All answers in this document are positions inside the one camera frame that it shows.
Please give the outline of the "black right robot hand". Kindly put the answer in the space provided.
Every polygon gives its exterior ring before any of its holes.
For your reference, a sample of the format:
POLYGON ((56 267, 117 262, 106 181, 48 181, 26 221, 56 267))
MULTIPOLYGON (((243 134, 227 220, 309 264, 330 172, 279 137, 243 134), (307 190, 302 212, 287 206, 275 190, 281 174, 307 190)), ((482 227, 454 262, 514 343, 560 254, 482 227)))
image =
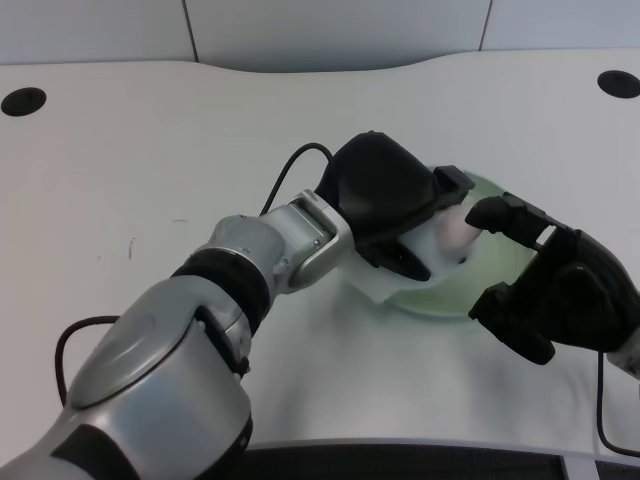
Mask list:
POLYGON ((487 288, 469 312, 521 357, 545 365, 556 344, 614 352, 638 329, 638 290, 586 232, 509 193, 479 201, 465 221, 535 253, 514 283, 487 288))

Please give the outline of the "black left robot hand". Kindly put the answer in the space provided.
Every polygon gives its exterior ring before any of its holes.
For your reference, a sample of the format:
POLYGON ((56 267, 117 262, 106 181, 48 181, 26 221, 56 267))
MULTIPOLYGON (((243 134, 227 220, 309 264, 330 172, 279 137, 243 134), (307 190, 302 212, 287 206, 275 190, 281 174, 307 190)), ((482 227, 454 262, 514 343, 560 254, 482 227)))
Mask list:
POLYGON ((400 236, 460 205, 474 186, 457 167, 431 170, 386 134, 370 131, 335 154, 315 193, 348 223, 355 251, 367 263, 427 281, 434 269, 400 236))

